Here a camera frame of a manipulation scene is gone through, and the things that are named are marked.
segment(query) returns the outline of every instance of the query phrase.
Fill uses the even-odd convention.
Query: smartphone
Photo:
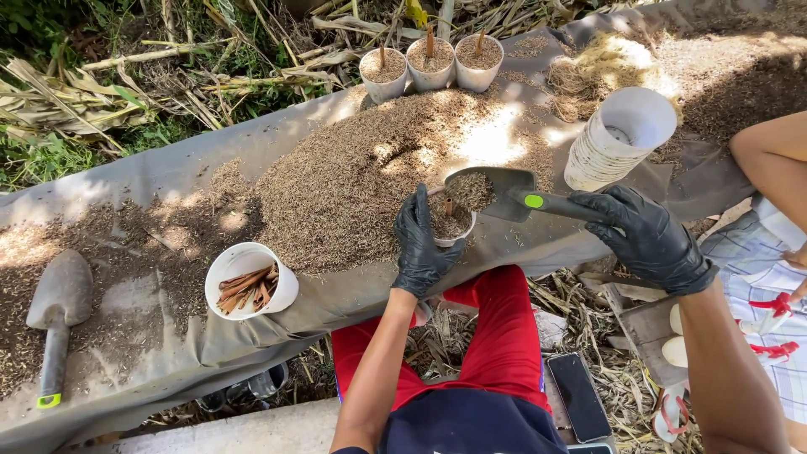
[[[567,446],[569,454],[613,454],[608,443],[572,444]]]
[[[558,385],[577,441],[587,443],[610,436],[612,431],[605,409],[580,354],[555,356],[548,359],[546,365]]]

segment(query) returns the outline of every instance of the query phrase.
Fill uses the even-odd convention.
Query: green trowel handle
[[[42,381],[36,408],[53,408],[61,403],[61,391],[65,383],[67,346],[70,327],[64,320],[48,330],[45,340],[45,355],[42,359]]]
[[[581,221],[606,222],[605,215],[595,209],[578,205],[562,195],[538,191],[514,191],[511,196],[527,208],[549,212]]]

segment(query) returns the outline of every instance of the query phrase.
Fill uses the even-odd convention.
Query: black nitrile glove
[[[423,183],[419,183],[417,191],[403,202],[393,226],[401,246],[401,256],[398,258],[398,277],[392,287],[402,288],[420,299],[459,260],[465,248],[465,238],[458,239],[446,252],[437,249],[432,213]]]
[[[703,256],[689,231],[634,189],[617,185],[602,194],[574,191],[569,199],[608,217],[609,225],[588,222],[586,230],[639,278],[677,296],[701,292],[714,280],[719,268]]]

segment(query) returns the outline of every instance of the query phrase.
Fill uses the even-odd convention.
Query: hand trowel
[[[36,408],[61,403],[70,327],[90,318],[92,296],[90,265],[75,250],[57,255],[42,273],[25,321],[31,328],[48,330]]]
[[[468,167],[454,172],[445,179],[480,173],[493,183],[495,202],[482,210],[482,214],[511,222],[524,222],[533,210],[582,221],[605,222],[605,216],[589,207],[578,205],[562,195],[535,190],[535,174],[529,170],[504,169],[502,167]]]

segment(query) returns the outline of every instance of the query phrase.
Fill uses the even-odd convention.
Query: navy blue shirt
[[[552,416],[518,397],[438,389],[393,411],[379,452],[388,454],[562,454]],[[343,448],[334,454],[369,454]]]

